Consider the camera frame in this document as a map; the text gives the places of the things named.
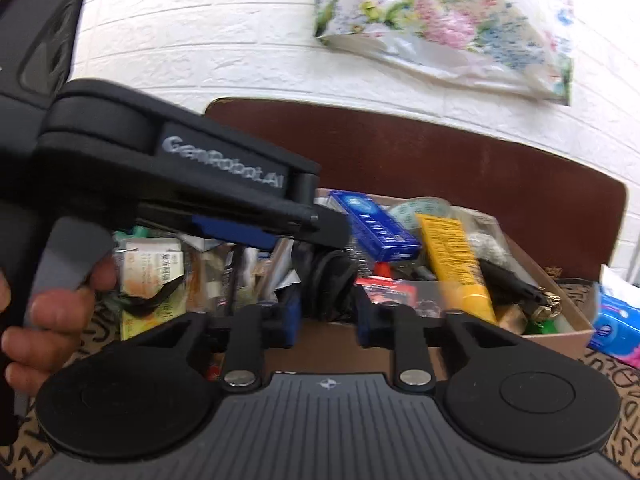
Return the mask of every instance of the gray ribbed plate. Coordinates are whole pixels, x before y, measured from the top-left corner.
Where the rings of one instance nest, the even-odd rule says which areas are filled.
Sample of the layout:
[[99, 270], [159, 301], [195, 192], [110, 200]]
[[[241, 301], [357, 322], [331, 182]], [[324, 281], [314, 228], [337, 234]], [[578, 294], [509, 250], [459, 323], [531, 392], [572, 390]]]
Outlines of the gray ribbed plate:
[[58, 454], [33, 480], [614, 480], [600, 454], [558, 464], [493, 456], [460, 437], [430, 397], [391, 389], [381, 374], [277, 374], [225, 399], [180, 449], [121, 465]]

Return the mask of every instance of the brown wooden board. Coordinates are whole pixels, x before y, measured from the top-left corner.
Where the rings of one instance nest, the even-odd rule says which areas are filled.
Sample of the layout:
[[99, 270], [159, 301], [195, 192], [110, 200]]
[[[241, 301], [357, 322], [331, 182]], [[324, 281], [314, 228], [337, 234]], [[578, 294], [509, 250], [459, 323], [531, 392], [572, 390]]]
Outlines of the brown wooden board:
[[562, 276], [597, 280], [614, 249], [624, 184], [551, 153], [440, 124], [288, 101], [224, 99], [206, 115], [318, 162], [322, 187], [439, 196], [494, 215], [540, 266], [560, 267]]

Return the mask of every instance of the white brick wall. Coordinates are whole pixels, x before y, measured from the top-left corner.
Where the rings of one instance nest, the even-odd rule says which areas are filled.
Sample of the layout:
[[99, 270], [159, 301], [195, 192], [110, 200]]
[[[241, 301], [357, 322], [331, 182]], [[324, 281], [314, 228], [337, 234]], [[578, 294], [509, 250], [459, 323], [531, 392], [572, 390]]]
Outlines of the white brick wall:
[[640, 238], [640, 0], [575, 0], [575, 13], [571, 108], [427, 83], [330, 52], [311, 37], [312, 0], [87, 0], [74, 76], [108, 78], [198, 112], [221, 96], [376, 110], [573, 158], [628, 186], [610, 262], [626, 276]]

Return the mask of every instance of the blue box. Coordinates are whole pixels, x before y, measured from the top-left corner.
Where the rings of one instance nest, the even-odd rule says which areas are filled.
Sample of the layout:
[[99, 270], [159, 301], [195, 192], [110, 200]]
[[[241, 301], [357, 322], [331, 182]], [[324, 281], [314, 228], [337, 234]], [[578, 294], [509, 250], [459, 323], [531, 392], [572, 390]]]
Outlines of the blue box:
[[599, 311], [589, 348], [640, 368], [640, 310], [604, 294], [599, 285], [596, 287]]
[[420, 242], [364, 193], [330, 191], [328, 206], [347, 214], [352, 234], [375, 261], [414, 260], [420, 254]]

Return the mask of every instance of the yellow tube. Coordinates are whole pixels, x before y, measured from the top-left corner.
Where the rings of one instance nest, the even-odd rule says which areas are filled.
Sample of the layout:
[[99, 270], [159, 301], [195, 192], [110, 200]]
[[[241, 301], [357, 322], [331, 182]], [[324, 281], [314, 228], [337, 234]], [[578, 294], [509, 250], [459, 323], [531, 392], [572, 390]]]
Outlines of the yellow tube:
[[417, 214], [422, 241], [449, 306], [497, 325], [478, 260], [459, 220]]

